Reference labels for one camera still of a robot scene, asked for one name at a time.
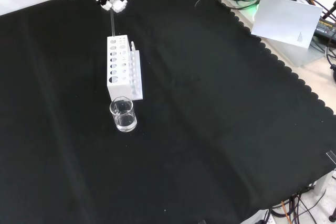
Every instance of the table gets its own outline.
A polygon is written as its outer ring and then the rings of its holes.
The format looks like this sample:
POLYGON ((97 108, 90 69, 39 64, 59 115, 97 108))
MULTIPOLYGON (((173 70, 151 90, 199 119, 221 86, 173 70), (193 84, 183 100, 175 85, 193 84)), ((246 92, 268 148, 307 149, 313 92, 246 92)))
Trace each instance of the table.
POLYGON ((216 0, 197 1, 116 15, 141 52, 128 134, 108 109, 110 16, 94 0, 0 18, 0 222, 238 224, 333 168, 332 112, 216 0))
MULTIPOLYGON (((225 4, 230 4, 228 0, 222 0, 225 4)), ((335 0, 319 0, 327 8, 333 6, 335 0)), ((249 29, 253 26, 253 16, 248 10, 237 11, 233 10, 239 20, 244 23, 244 26, 249 29)), ((292 45, 286 45, 285 43, 277 42, 270 39, 262 39, 262 42, 266 44, 266 47, 275 54, 279 60, 285 63, 296 73, 300 79, 305 81, 306 85, 312 88, 312 91, 319 96, 326 106, 330 107, 333 111, 336 111, 336 84, 332 76, 332 70, 325 57, 321 57, 321 53, 313 48, 309 48, 309 54, 315 60, 307 65, 293 64, 290 58, 294 56, 300 57, 302 54, 306 54, 305 49, 301 49, 292 45)))

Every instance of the white test tube rack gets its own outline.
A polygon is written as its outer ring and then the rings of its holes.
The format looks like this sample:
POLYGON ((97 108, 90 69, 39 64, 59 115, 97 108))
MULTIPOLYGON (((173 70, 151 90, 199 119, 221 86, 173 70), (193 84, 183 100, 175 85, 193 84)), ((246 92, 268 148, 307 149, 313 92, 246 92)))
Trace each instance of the white test tube rack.
POLYGON ((127 35, 107 38, 107 87, 111 101, 117 97, 142 100, 140 53, 127 35))

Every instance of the clear water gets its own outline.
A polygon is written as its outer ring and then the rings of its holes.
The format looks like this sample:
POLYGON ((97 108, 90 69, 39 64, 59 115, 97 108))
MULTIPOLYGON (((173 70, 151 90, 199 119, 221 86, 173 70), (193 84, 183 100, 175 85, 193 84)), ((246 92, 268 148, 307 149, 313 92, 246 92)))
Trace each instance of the clear water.
POLYGON ((130 132, 134 130, 137 124, 136 123, 137 118, 130 114, 123 116, 116 116, 115 120, 116 120, 115 124, 117 125, 118 130, 122 132, 130 132))

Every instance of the white paper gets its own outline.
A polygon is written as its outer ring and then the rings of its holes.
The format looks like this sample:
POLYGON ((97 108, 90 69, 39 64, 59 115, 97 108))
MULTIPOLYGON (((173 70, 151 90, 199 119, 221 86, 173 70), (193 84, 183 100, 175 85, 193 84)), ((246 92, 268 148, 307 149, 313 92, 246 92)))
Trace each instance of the white paper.
POLYGON ((252 34, 308 48, 322 8, 291 0, 261 0, 252 34))

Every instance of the black cloth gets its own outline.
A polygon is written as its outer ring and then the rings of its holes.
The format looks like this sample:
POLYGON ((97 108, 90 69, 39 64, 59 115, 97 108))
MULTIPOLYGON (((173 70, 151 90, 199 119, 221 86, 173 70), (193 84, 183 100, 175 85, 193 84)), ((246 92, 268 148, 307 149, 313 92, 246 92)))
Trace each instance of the black cloth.
POLYGON ((237 224, 333 169, 332 111, 217 0, 132 0, 115 24, 141 52, 130 133, 95 0, 0 17, 0 223, 237 224))

